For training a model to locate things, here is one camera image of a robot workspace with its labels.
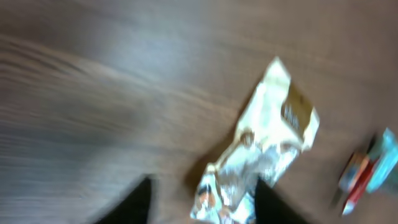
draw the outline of blue object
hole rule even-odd
[[[366,187],[366,191],[372,193],[384,183],[398,162],[398,145],[394,133],[390,129],[387,128],[382,138],[376,141],[369,152],[369,158],[372,161],[379,158],[374,167],[372,179]]]

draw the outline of black object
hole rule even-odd
[[[153,180],[146,177],[116,208],[96,224],[145,224],[148,222]]]
[[[262,180],[257,182],[254,205],[258,224],[309,224]]]

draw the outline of wooden table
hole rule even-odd
[[[396,223],[398,199],[329,208],[347,158],[398,132],[395,0],[0,0],[0,223],[89,223],[144,173],[154,223],[188,213],[204,166],[278,55],[321,118],[277,188],[319,223]]]

